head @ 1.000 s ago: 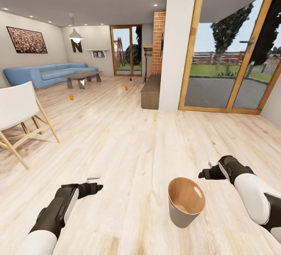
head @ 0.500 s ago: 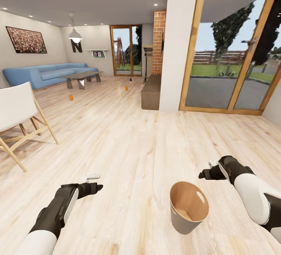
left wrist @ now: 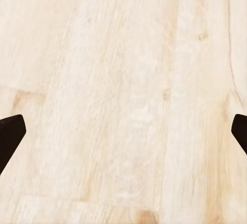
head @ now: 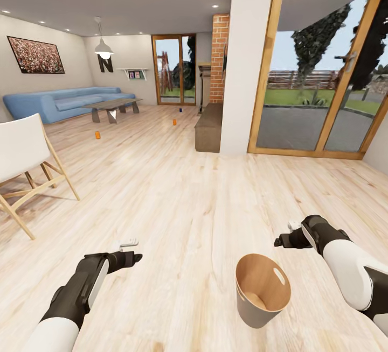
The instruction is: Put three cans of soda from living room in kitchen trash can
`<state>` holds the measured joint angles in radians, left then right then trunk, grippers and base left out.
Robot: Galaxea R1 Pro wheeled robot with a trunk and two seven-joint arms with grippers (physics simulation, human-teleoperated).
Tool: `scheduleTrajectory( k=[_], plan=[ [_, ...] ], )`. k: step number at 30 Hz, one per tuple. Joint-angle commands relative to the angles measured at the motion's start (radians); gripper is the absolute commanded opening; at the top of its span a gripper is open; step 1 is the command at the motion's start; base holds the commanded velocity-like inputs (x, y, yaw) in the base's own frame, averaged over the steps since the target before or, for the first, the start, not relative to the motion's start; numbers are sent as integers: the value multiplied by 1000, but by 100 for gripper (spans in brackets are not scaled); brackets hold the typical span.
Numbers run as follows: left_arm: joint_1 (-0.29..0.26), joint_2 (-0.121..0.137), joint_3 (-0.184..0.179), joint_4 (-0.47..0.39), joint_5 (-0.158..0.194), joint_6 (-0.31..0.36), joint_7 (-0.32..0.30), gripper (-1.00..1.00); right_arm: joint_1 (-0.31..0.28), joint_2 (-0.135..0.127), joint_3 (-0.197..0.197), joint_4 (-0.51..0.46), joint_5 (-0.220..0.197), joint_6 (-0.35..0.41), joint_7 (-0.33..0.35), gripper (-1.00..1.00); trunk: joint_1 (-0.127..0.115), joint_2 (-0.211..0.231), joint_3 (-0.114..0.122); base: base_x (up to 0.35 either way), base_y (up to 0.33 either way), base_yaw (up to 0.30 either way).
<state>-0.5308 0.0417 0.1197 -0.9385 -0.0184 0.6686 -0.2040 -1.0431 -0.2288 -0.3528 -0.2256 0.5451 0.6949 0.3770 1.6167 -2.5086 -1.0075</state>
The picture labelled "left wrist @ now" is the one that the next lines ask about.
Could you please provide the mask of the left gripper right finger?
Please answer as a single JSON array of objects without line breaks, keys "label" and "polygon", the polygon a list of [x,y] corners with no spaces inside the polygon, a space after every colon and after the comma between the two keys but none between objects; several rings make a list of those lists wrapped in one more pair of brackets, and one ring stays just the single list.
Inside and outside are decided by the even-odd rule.
[{"label": "left gripper right finger", "polygon": [[231,132],[247,154],[247,116],[236,114]]}]

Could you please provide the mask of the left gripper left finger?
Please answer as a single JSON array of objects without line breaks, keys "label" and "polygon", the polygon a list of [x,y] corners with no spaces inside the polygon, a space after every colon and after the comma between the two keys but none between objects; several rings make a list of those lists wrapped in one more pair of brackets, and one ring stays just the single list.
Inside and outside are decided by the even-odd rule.
[{"label": "left gripper left finger", "polygon": [[0,120],[0,175],[26,134],[21,114]]}]

